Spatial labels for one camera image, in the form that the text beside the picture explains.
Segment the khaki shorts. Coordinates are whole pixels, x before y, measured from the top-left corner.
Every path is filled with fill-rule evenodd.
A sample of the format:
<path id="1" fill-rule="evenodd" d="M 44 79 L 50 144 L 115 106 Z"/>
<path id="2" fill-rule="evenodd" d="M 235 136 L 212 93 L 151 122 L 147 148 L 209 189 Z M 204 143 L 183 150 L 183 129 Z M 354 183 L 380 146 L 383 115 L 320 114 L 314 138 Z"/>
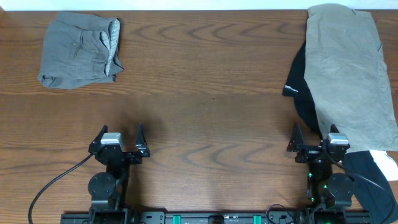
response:
<path id="1" fill-rule="evenodd" d="M 322 135 L 335 125 L 350 152 L 397 150 L 391 86 L 371 13 L 340 4 L 310 7 L 304 79 Z"/>

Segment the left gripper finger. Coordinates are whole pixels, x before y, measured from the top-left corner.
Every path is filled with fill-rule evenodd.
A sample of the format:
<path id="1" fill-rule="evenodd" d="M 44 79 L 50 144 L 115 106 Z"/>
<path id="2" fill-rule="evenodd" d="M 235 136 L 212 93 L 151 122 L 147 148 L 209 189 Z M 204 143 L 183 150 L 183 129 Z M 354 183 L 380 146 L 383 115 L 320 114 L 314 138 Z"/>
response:
<path id="1" fill-rule="evenodd" d="M 101 128 L 101 131 L 99 132 L 99 134 L 98 134 L 98 135 L 94 138 L 94 140 L 90 143 L 90 146 L 100 145 L 103 135 L 104 135 L 105 133 L 107 133 L 107 132 L 108 132 L 108 127 L 107 127 L 107 125 L 104 125 L 104 126 Z"/>
<path id="2" fill-rule="evenodd" d="M 144 136 L 142 124 L 137 127 L 136 147 L 141 157 L 150 157 L 150 149 Z"/>

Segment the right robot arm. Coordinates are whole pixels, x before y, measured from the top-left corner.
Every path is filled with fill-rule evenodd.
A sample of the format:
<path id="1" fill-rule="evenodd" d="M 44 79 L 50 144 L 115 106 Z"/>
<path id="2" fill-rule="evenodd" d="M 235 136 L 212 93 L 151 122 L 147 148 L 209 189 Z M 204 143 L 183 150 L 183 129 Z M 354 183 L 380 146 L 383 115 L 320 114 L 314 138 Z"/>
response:
<path id="1" fill-rule="evenodd" d="M 331 125 L 330 133 L 317 146 L 305 144 L 301 127 L 294 124 L 287 146 L 296 152 L 296 163 L 306 164 L 307 197 L 312 204 L 297 212 L 295 223 L 346 223 L 345 209 L 352 205 L 354 183 L 344 173 L 334 173 L 332 165 L 342 161 L 350 148 L 348 138 Z"/>

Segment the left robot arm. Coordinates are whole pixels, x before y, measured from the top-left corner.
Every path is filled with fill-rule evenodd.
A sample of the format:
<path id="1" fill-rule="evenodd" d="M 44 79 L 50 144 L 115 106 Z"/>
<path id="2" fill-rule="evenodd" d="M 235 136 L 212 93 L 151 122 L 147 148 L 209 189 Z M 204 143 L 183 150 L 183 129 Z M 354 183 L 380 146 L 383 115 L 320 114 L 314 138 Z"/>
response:
<path id="1" fill-rule="evenodd" d="M 136 150 L 123 151 L 121 133 L 110 133 L 103 126 L 90 143 L 88 152 L 102 165 L 104 172 L 95 174 L 89 181 L 91 195 L 90 223 L 139 223 L 138 213 L 126 204 L 131 165 L 139 165 L 150 150 L 144 137 L 142 125 L 137 128 Z"/>

